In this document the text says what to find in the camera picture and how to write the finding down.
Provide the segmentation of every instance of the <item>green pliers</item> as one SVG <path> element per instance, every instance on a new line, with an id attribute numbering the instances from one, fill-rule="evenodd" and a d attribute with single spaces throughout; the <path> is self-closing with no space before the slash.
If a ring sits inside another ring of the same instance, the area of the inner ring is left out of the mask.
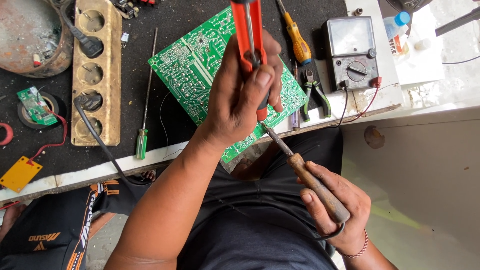
<path id="1" fill-rule="evenodd" d="M 327 97 L 322 88 L 322 84 L 320 82 L 313 80 L 313 72 L 311 70 L 305 71 L 305 76 L 307 77 L 307 82 L 304 84 L 305 86 L 305 94 L 310 99 L 310 94 L 312 93 L 312 88 L 318 93 L 322 100 L 322 108 L 324 110 L 324 117 L 328 118 L 332 116 L 332 109 L 330 108 L 330 102 L 328 102 Z M 310 121 L 310 117 L 308 116 L 308 102 L 305 103 L 303 106 L 302 117 L 304 122 Z"/>

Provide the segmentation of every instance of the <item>small green circuit board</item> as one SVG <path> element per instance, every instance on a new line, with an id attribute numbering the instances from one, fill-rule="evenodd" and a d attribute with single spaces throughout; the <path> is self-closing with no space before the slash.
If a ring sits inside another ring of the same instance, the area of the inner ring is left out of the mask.
<path id="1" fill-rule="evenodd" d="M 22 90 L 17 95 L 33 121 L 42 125 L 51 125 L 57 122 L 55 115 L 48 112 L 48 105 L 35 86 Z"/>
<path id="2" fill-rule="evenodd" d="M 213 78 L 234 33 L 232 9 L 227 7 L 148 61 L 197 125 L 207 116 Z M 278 113 L 268 105 L 265 124 L 269 127 L 275 127 L 308 101 L 285 64 L 281 80 L 283 112 Z M 258 123 L 252 134 L 225 149 L 223 161 L 229 162 L 264 134 L 265 129 Z"/>

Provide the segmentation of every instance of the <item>black pants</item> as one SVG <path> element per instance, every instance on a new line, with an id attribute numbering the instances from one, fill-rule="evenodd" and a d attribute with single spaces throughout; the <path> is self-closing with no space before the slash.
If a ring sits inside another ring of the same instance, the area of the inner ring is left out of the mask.
<path id="1" fill-rule="evenodd" d="M 285 142 L 305 160 L 340 174 L 343 139 L 339 129 L 310 131 Z M 296 183 L 297 177 L 286 160 L 285 154 L 277 153 L 261 180 L 254 182 L 237 180 L 218 164 L 191 236 L 209 217 L 229 207 L 219 199 L 235 206 L 277 207 L 314 232 L 313 220 L 299 195 L 303 186 Z M 34 200 L 0 243 L 0 270 L 84 270 L 92 213 L 128 215 L 147 189 L 113 180 Z"/>

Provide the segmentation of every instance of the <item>wrist bracelet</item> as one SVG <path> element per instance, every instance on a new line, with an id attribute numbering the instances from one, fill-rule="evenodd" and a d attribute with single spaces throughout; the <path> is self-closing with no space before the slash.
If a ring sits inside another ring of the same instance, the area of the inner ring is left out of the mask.
<path id="1" fill-rule="evenodd" d="M 365 229 L 363 229 L 363 230 L 365 231 L 365 243 L 363 244 L 363 248 L 361 249 L 361 251 L 360 251 L 359 253 L 357 253 L 357 254 L 355 254 L 355 255 L 346 255 L 346 254 L 341 253 L 341 252 L 338 251 L 338 249 L 337 249 L 338 253 L 339 253 L 340 255 L 342 255 L 343 257 L 350 258 L 350 259 L 355 259 L 355 258 L 360 257 L 360 255 L 362 255 L 362 254 L 365 252 L 365 250 L 367 250 L 367 247 L 368 247 L 368 234 L 367 234 L 367 230 L 365 230 Z"/>

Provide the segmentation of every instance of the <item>orange desoldering pump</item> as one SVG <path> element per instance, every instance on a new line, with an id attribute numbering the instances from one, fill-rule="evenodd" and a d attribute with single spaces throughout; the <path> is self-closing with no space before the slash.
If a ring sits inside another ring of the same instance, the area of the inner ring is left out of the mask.
<path id="1" fill-rule="evenodd" d="M 261 64 L 267 62 L 262 38 L 260 0 L 231 0 L 230 4 L 239 41 L 240 62 L 244 71 L 251 74 Z M 259 122 L 267 118 L 269 95 L 270 91 L 267 92 L 257 109 L 257 120 Z"/>

